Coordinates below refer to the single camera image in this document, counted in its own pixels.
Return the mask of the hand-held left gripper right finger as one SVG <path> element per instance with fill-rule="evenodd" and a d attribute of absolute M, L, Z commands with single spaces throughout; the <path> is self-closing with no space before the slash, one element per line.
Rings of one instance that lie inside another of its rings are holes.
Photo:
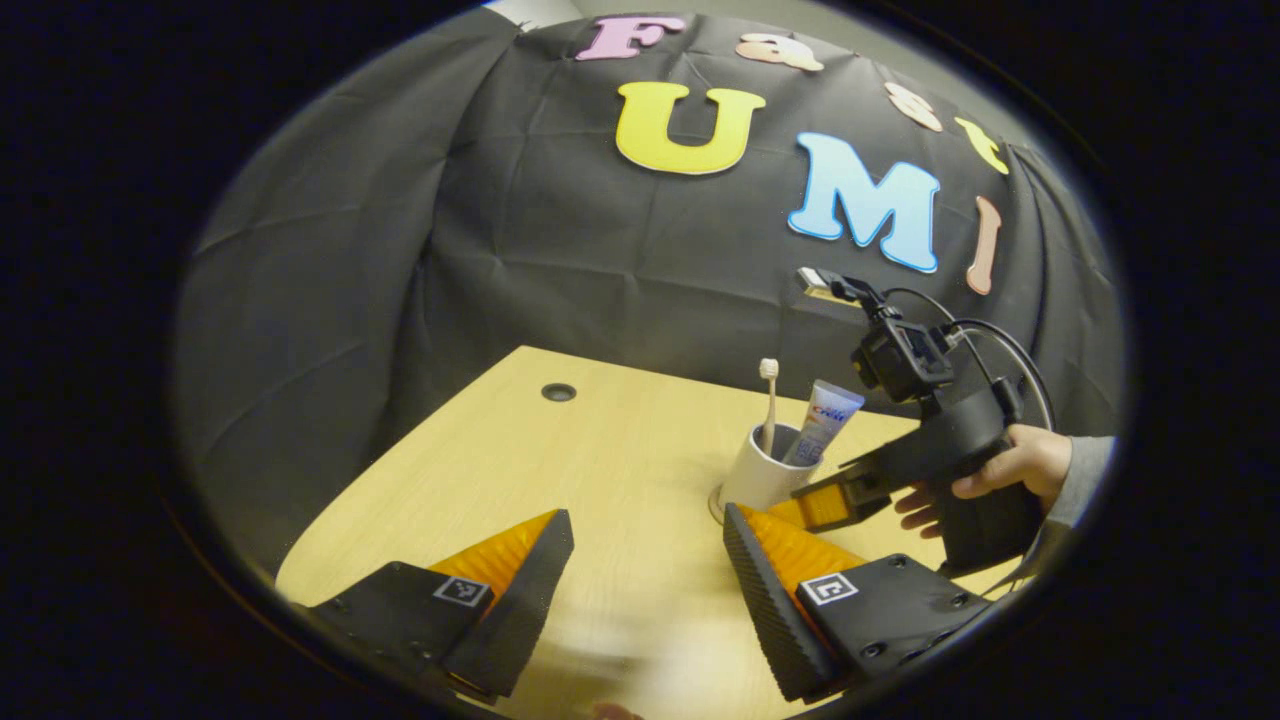
<path fill-rule="evenodd" d="M 723 510 L 723 542 L 780 693 L 815 703 L 932 655 L 991 606 L 904 553 L 865 560 L 772 514 Z"/>

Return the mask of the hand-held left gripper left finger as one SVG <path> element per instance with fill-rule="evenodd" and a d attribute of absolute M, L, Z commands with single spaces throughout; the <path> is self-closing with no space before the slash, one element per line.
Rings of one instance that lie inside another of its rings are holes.
<path fill-rule="evenodd" d="M 310 616 L 379 667 L 495 701 L 532 657 L 573 548 L 570 512 L 550 510 L 428 568 L 387 562 Z"/>

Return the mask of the white cup with wooden handle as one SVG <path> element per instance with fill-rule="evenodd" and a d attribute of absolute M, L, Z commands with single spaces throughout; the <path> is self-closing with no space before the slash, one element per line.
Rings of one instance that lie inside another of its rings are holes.
<path fill-rule="evenodd" d="M 730 470 L 710 492 L 710 512 L 719 518 L 724 505 L 735 502 L 755 510 L 767 510 L 804 487 L 820 468 L 823 457 L 801 465 L 781 462 L 763 446 L 763 425 L 755 425 L 744 441 Z"/>

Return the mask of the white toothpaste tube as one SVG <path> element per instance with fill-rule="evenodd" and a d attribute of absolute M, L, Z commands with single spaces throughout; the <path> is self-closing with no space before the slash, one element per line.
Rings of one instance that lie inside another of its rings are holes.
<path fill-rule="evenodd" d="M 820 462 L 826 450 L 864 406 L 867 398 L 828 380 L 814 380 L 804 423 L 783 452 L 782 464 L 809 468 Z"/>

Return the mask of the beige toothbrush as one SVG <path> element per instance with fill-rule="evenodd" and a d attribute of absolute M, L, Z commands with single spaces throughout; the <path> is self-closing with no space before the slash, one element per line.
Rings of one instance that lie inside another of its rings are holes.
<path fill-rule="evenodd" d="M 759 446 L 767 457 L 772 457 L 776 436 L 777 413 L 777 379 L 780 375 L 780 363 L 773 357 L 763 357 L 759 363 L 759 375 L 767 383 L 768 404 L 765 419 L 762 423 L 762 436 Z"/>

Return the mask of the black backdrop cloth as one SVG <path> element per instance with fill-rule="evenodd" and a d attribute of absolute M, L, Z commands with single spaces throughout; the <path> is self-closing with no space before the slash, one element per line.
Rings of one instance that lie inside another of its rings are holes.
<path fill-rule="evenodd" d="M 475 10 L 279 129 L 202 229 L 175 425 L 220 532 L 275 571 L 380 454 L 518 346 L 741 389 L 858 388 L 814 266 L 1012 334 L 1069 436 L 1115 436 L 1117 268 L 1061 161 L 955 83 L 732 17 L 521 29 Z"/>

